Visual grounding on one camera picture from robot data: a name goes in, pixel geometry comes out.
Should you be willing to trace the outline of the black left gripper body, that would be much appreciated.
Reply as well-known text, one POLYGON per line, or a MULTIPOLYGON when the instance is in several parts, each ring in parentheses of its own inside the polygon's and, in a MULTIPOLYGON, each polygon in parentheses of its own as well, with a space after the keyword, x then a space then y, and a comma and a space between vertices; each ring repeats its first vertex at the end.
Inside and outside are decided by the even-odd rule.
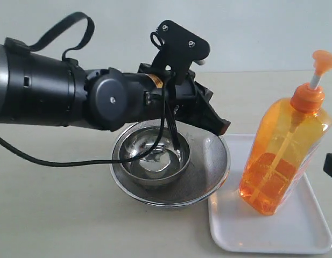
MULTIPOLYGON (((159 119, 162 112, 162 96, 157 79, 165 77, 147 63, 141 63, 138 72, 146 74, 149 78, 155 77, 152 84, 146 85, 149 88, 146 93, 150 94, 151 103, 145 105, 142 113, 138 116, 138 121, 159 119)), ((192 70, 189 70, 181 85, 171 84, 166 87, 166 113, 172 113, 173 119, 179 121, 181 109, 193 106, 193 101, 192 70)))

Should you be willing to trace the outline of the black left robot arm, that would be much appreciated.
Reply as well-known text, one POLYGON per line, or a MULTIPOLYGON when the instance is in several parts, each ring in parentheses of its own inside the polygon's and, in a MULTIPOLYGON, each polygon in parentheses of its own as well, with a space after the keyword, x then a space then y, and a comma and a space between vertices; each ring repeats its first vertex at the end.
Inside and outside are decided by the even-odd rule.
POLYGON ((224 134, 230 122, 209 101, 212 92, 188 71, 181 84, 171 72, 142 63, 136 73, 82 69, 0 44, 0 123, 76 126, 114 132, 125 124, 171 112, 182 123, 224 134))

